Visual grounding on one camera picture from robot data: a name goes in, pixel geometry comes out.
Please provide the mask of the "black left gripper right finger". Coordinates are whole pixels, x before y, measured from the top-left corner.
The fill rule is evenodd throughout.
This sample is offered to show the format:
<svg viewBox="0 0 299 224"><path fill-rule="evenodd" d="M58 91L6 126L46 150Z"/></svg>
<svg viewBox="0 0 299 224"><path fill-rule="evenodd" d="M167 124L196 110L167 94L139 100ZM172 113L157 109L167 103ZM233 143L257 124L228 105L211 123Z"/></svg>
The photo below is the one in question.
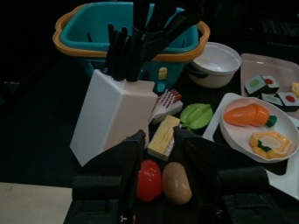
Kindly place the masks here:
<svg viewBox="0 0 299 224"><path fill-rule="evenodd" d="M299 224L299 201L269 185L259 162L184 129L173 139L201 224Z"/></svg>

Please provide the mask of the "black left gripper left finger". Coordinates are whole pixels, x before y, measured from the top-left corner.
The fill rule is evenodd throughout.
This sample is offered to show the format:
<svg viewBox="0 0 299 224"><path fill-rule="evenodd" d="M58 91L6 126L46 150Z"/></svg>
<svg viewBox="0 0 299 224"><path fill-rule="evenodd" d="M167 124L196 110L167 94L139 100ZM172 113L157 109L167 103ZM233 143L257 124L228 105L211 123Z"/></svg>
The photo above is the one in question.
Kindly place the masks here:
<svg viewBox="0 0 299 224"><path fill-rule="evenodd" d="M62 224L136 224L133 204L144 146L145 133L139 130L82 165Z"/></svg>

